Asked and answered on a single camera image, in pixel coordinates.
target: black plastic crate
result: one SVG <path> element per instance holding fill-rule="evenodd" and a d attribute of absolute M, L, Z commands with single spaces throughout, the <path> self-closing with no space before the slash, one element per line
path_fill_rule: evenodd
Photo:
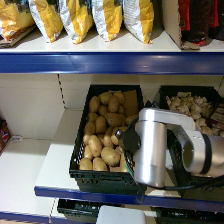
<path fill-rule="evenodd" d="M 100 207 L 103 205 L 121 206 L 119 204 L 59 199 L 57 211 L 64 214 L 67 219 L 73 221 L 96 223 Z"/>
<path fill-rule="evenodd" d="M 86 117 L 89 110 L 89 101 L 93 96 L 107 91 L 132 91 L 136 90 L 138 109 L 144 107 L 141 88 L 139 85 L 91 85 L 86 97 L 86 102 L 75 141 L 74 151 L 70 161 L 69 174 L 75 178 L 81 191 L 93 193 L 125 194 L 136 195 L 139 187 L 135 184 L 129 173 L 123 172 L 103 172 L 103 171 L 85 171 L 78 169 L 78 163 L 83 153 L 83 129 L 86 124 Z"/>
<path fill-rule="evenodd" d="M 166 96 L 176 96 L 178 92 L 191 92 L 192 96 L 206 97 L 208 102 L 212 102 L 213 107 L 222 101 L 214 87 L 203 86 L 161 86 L 160 88 L 160 108 L 169 109 L 166 102 Z M 209 177 L 193 176 L 184 169 L 182 162 L 182 148 L 172 131 L 168 130 L 167 146 L 172 158 L 174 174 L 178 186 L 188 186 L 208 181 Z M 213 185 L 209 187 L 181 190 L 180 195 L 186 199 L 199 199 L 207 201 L 223 201 L 224 187 Z"/>
<path fill-rule="evenodd" d="M 191 211 L 172 208 L 156 208 L 158 224 L 221 224 L 223 213 Z"/>

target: white shelf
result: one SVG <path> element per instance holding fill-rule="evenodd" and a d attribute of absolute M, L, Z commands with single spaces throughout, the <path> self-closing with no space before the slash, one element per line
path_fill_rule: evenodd
<path fill-rule="evenodd" d="M 151 35 L 152 44 L 143 44 L 124 26 L 118 36 L 111 42 L 105 42 L 95 27 L 92 27 L 80 44 L 73 44 L 65 30 L 58 40 L 46 43 L 36 28 L 15 46 L 0 49 L 0 53 L 33 53 L 33 52 L 181 52 L 170 36 L 160 27 L 154 28 Z M 224 52 L 223 41 L 208 39 L 201 52 Z"/>
<path fill-rule="evenodd" d="M 9 142 L 0 156 L 0 219 L 48 223 L 54 198 L 36 197 L 34 185 L 51 142 Z"/>
<path fill-rule="evenodd" d="M 62 198 L 63 196 L 61 194 L 69 194 L 73 192 L 74 195 L 71 196 L 70 199 L 78 199 L 77 197 L 85 195 L 86 200 L 90 201 L 94 200 L 92 198 L 93 195 L 97 195 L 81 192 L 75 179 L 70 178 L 69 176 L 69 165 L 72 152 L 74 150 L 74 142 L 81 115 L 82 111 L 72 109 L 65 110 L 35 184 L 37 195 Z M 170 169 L 170 173 L 172 173 L 172 162 L 168 151 L 166 166 Z M 168 173 L 166 173 L 165 182 L 166 185 L 173 185 Z M 159 191 L 151 188 L 147 189 L 146 195 L 158 197 L 180 197 L 177 192 Z"/>

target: blue shelf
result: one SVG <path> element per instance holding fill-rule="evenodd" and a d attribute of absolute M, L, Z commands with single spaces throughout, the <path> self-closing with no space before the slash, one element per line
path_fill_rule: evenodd
<path fill-rule="evenodd" d="M 0 53 L 0 73 L 223 75 L 224 52 Z"/>
<path fill-rule="evenodd" d="M 224 212 L 223 203 L 214 201 L 190 200 L 174 197 L 145 196 L 143 203 L 139 204 L 134 195 L 88 193 L 75 190 L 46 189 L 41 187 L 35 187 L 34 190 L 37 196 L 43 197 L 75 199 L 100 203 L 147 205 L 153 207 Z"/>
<path fill-rule="evenodd" d="M 18 214 L 10 212 L 0 212 L 0 219 L 4 220 L 16 220 L 21 222 L 34 222 L 34 223 L 49 223 L 48 216 Z"/>

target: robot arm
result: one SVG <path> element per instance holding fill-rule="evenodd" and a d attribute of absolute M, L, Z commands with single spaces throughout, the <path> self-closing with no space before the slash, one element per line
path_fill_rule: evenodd
<path fill-rule="evenodd" d="M 223 175 L 224 138 L 202 135 L 191 117 L 177 112 L 145 108 L 139 113 L 135 132 L 139 138 L 134 152 L 134 179 L 142 184 L 164 187 L 167 129 L 172 130 L 182 146 L 182 159 L 186 171 Z"/>

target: snack bag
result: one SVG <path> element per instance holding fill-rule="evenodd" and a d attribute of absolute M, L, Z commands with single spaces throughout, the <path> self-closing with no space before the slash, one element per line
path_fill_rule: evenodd
<path fill-rule="evenodd" d="M 29 0 L 29 5 L 31 14 L 46 41 L 55 41 L 63 28 L 57 0 Z"/>
<path fill-rule="evenodd" d="M 154 10 L 151 0 L 124 0 L 124 24 L 141 42 L 151 43 Z"/>
<path fill-rule="evenodd" d="M 119 0 L 92 0 L 93 20 L 98 34 L 105 40 L 113 40 L 120 31 L 122 7 Z"/>
<path fill-rule="evenodd" d="M 72 42 L 81 43 L 93 25 L 90 1 L 59 0 L 59 9 L 61 20 Z"/>
<path fill-rule="evenodd" d="M 35 24 L 27 0 L 0 0 L 0 35 L 6 40 L 13 40 Z"/>

